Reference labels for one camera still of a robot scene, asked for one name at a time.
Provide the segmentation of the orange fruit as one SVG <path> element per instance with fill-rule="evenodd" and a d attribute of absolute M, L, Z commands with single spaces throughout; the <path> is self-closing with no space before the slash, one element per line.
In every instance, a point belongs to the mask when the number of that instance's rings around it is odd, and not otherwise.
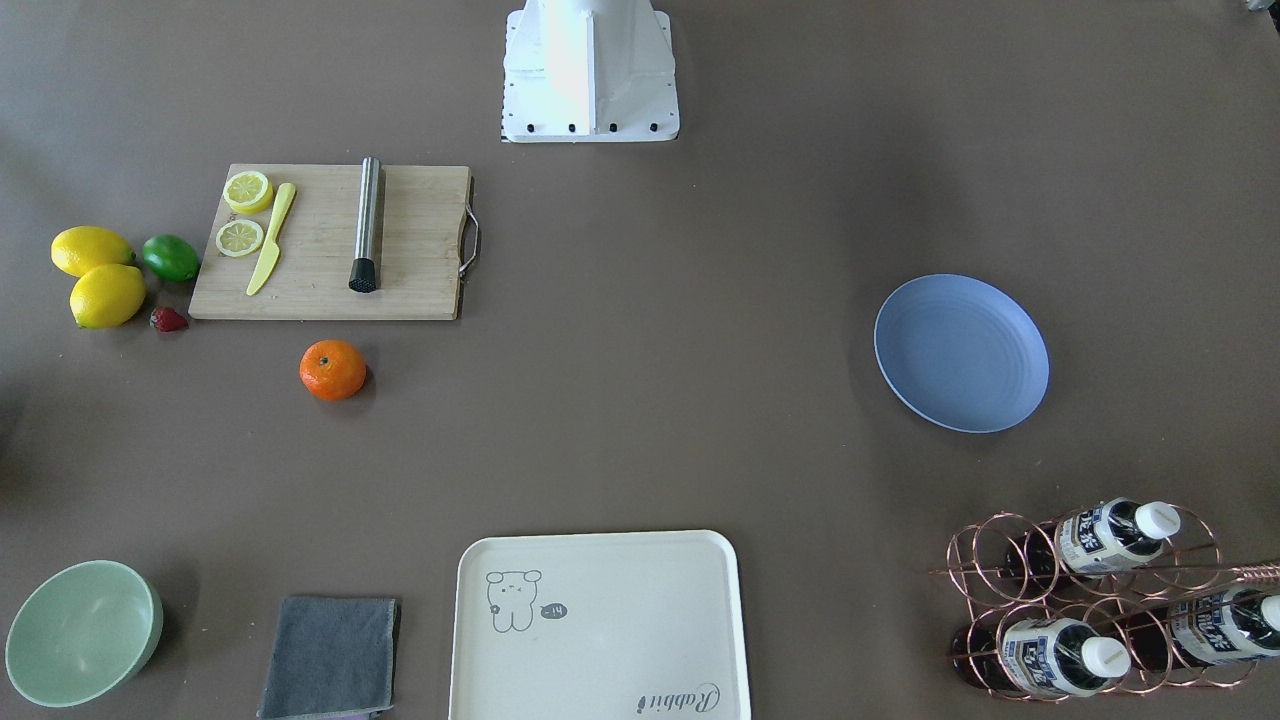
<path fill-rule="evenodd" d="M 298 377 L 315 397 L 340 401 L 358 393 L 367 379 L 367 363 L 361 351 L 343 340 L 321 340 L 307 347 L 300 360 Z"/>

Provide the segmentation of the blue plate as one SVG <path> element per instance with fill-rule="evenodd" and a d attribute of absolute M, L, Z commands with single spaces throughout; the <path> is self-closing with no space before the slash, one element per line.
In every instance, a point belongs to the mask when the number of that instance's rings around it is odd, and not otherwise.
<path fill-rule="evenodd" d="M 876 316 L 876 360 L 919 416 L 988 434 L 1028 419 L 1050 386 L 1050 355 L 1030 314 L 969 275 L 929 274 L 897 287 Z"/>

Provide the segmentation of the wooden cutting board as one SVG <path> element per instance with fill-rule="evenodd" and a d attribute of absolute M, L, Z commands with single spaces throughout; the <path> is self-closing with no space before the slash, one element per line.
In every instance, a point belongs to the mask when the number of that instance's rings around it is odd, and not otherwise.
<path fill-rule="evenodd" d="M 356 165 L 257 164 L 297 197 L 283 224 L 282 255 L 256 295 L 246 287 L 256 258 L 228 258 L 207 242 L 189 313 L 223 320 L 453 320 L 460 313 L 466 214 L 474 178 L 467 167 L 387 165 L 381 172 L 380 234 L 374 245 L 378 288 L 348 287 L 355 259 L 361 170 Z"/>

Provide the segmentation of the cream rabbit tray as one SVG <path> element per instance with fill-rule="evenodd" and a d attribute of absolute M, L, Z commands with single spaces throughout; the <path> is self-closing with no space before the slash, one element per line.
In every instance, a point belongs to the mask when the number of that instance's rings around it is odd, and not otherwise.
<path fill-rule="evenodd" d="M 492 537 L 457 570 L 452 719 L 749 719 L 739 560 L 713 530 Z"/>

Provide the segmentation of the steel muddler black tip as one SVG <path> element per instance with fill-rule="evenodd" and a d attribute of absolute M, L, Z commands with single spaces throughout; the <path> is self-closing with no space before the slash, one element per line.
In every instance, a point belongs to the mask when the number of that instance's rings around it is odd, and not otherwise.
<path fill-rule="evenodd" d="M 378 264 L 372 255 L 378 231 L 380 183 L 380 159 L 366 156 L 361 163 L 353 260 L 348 281 L 348 287 L 358 293 L 371 293 L 378 290 Z"/>

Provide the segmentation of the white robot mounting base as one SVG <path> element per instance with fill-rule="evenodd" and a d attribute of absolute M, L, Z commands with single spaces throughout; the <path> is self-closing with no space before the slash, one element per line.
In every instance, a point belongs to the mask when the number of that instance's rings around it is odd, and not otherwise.
<path fill-rule="evenodd" d="M 506 18 L 503 69 L 506 142 L 678 137 L 671 19 L 649 1 L 527 1 Z"/>

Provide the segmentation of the yellow plastic knife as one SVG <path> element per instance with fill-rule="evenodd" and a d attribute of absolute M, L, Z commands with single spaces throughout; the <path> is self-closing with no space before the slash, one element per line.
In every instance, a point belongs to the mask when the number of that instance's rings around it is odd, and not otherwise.
<path fill-rule="evenodd" d="M 285 182 L 276 187 L 268 229 L 264 236 L 262 247 L 259 251 L 259 260 L 256 261 L 253 273 L 244 290 L 247 296 L 255 296 L 259 293 L 276 266 L 282 254 L 278 242 L 279 234 L 285 224 L 285 219 L 291 211 L 296 195 L 297 187 L 294 183 Z"/>

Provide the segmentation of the thick lemon half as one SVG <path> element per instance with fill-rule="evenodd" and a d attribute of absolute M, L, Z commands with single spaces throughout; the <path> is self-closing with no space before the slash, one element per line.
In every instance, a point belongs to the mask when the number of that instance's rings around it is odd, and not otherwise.
<path fill-rule="evenodd" d="M 275 186 L 260 170 L 241 170 L 227 178 L 221 199 L 227 206 L 243 215 L 269 209 L 275 196 Z"/>

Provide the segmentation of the grey folded cloth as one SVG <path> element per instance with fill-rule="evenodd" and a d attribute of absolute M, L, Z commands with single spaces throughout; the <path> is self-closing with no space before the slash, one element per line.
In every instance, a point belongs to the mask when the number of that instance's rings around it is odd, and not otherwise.
<path fill-rule="evenodd" d="M 396 598 L 282 601 L 259 719 L 372 719 L 393 707 Z"/>

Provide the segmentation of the red strawberry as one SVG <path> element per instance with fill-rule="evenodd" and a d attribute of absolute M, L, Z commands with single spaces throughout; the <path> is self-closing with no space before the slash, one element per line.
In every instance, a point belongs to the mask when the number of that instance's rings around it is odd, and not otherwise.
<path fill-rule="evenodd" d="M 172 333 L 187 329 L 189 320 L 174 307 L 157 306 L 150 313 L 148 324 L 159 333 Z"/>

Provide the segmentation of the green lime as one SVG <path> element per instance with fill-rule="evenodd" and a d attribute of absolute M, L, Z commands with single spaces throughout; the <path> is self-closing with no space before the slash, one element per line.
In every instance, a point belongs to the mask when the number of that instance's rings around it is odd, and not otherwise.
<path fill-rule="evenodd" d="M 146 240 L 141 259 L 155 275 L 170 282 L 192 281 L 201 268 L 200 254 L 175 234 L 156 234 Z"/>

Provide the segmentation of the tea bottle lower middle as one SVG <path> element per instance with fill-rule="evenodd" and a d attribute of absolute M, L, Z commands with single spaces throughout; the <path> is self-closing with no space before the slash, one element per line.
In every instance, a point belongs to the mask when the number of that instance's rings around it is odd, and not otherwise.
<path fill-rule="evenodd" d="M 1132 670 L 1121 641 L 1066 618 L 975 624 L 954 635 L 950 657 L 970 685 L 1043 701 L 1091 697 L 1115 687 Z"/>

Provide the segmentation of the tea bottle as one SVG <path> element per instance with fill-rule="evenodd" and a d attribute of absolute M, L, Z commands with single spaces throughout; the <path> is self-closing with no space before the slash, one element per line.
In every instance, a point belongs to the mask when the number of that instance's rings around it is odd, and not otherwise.
<path fill-rule="evenodd" d="M 1142 568 L 1181 529 L 1181 514 L 1164 501 L 1114 498 L 1014 539 L 998 569 L 1002 578 L 1057 591 L 1116 571 Z"/>
<path fill-rule="evenodd" d="M 1144 670 L 1248 664 L 1279 656 L 1279 597 L 1247 587 L 1135 612 L 1119 623 Z"/>
<path fill-rule="evenodd" d="M 954 635 L 950 657 L 970 685 L 1043 701 L 1091 697 L 1115 687 L 1132 670 L 1121 641 L 1066 618 L 975 624 Z"/>

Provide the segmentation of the tea bottle upper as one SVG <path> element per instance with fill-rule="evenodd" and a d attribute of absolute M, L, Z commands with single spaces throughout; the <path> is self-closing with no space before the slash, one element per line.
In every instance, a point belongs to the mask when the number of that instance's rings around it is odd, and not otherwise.
<path fill-rule="evenodd" d="M 1014 539 L 998 569 L 1002 578 L 1057 591 L 1116 571 L 1142 568 L 1181 529 L 1181 514 L 1164 501 L 1114 498 Z"/>

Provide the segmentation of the yellow lemon near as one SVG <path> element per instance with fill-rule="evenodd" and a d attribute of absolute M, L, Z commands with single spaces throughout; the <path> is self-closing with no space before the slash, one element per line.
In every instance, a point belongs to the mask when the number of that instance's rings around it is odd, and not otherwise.
<path fill-rule="evenodd" d="M 69 305 L 76 324 L 88 329 L 118 327 L 128 322 L 146 299 L 141 269 L 125 264 L 105 264 L 82 275 L 74 284 Z"/>

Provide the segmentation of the yellow lemon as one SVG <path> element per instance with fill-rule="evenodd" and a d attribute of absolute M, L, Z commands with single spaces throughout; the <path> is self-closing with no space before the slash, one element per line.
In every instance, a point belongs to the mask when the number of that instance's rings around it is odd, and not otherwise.
<path fill-rule="evenodd" d="M 101 265 L 131 265 L 134 251 L 115 231 L 100 225 L 76 225 L 55 236 L 50 245 L 52 264 L 76 278 Z"/>
<path fill-rule="evenodd" d="M 82 275 L 74 284 L 69 305 L 76 324 L 88 329 L 118 327 L 128 322 L 146 299 L 141 269 L 125 264 L 105 264 Z"/>

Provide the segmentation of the yellow lemon far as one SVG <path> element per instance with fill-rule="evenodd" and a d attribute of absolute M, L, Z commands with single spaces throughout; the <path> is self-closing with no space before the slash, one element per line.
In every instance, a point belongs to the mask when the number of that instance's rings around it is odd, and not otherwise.
<path fill-rule="evenodd" d="M 50 245 L 52 264 L 76 278 L 101 265 L 131 265 L 134 251 L 115 231 L 100 225 L 76 225 L 55 236 Z"/>

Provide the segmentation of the green bowl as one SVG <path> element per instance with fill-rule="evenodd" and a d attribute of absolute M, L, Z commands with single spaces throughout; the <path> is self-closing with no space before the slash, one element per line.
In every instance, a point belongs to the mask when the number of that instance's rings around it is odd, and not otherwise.
<path fill-rule="evenodd" d="M 82 705 L 133 678 L 156 650 L 163 624 L 157 592 L 134 569 L 79 562 L 19 607 L 4 648 L 6 674 L 32 703 Z"/>

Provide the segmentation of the tea bottle lower outer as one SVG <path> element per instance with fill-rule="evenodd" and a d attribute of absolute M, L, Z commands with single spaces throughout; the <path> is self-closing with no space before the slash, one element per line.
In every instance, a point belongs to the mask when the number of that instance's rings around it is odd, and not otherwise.
<path fill-rule="evenodd" d="M 1279 597 L 1247 587 L 1135 612 L 1119 623 L 1144 670 L 1248 664 L 1279 656 Z"/>

